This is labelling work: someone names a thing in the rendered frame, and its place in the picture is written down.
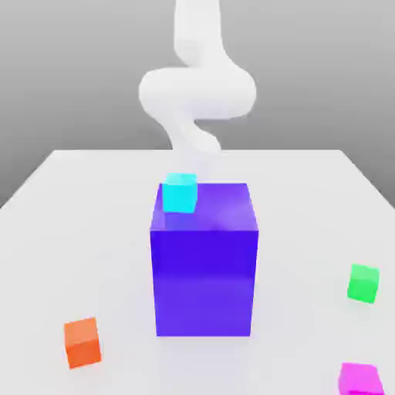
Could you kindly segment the small green cube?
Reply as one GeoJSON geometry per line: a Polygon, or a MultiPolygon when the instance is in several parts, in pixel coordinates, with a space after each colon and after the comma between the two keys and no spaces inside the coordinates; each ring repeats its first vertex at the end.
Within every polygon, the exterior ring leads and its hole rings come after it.
{"type": "Polygon", "coordinates": [[[352,264],[347,296],[356,301],[373,304],[380,282],[380,270],[366,265],[352,264]]]}

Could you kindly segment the large purple box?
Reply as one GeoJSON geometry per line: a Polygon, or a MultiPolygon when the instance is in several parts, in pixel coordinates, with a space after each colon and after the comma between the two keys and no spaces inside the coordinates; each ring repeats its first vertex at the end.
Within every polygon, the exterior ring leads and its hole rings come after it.
{"type": "Polygon", "coordinates": [[[150,225],[158,336],[249,336],[258,224],[245,183],[199,184],[194,213],[166,213],[158,192],[150,225]]]}

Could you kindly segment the small orange cube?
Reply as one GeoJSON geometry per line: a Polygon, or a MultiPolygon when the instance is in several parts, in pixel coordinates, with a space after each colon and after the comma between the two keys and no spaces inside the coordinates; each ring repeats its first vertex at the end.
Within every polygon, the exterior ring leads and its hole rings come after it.
{"type": "Polygon", "coordinates": [[[95,317],[65,323],[64,341],[70,369],[102,360],[95,317]]]}

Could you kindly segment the small magenta cube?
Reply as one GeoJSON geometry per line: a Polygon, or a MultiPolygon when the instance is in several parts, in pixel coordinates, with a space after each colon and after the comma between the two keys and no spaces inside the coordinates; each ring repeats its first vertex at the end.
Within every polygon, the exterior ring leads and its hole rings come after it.
{"type": "Polygon", "coordinates": [[[342,363],[338,388],[340,395],[385,395],[374,365],[342,363]]]}

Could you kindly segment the small cyan cube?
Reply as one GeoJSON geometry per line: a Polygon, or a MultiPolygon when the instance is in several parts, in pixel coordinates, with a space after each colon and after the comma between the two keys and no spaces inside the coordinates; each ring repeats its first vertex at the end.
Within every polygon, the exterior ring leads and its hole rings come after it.
{"type": "Polygon", "coordinates": [[[162,185],[163,209],[167,213],[194,213],[198,201],[197,175],[168,173],[162,185]]]}

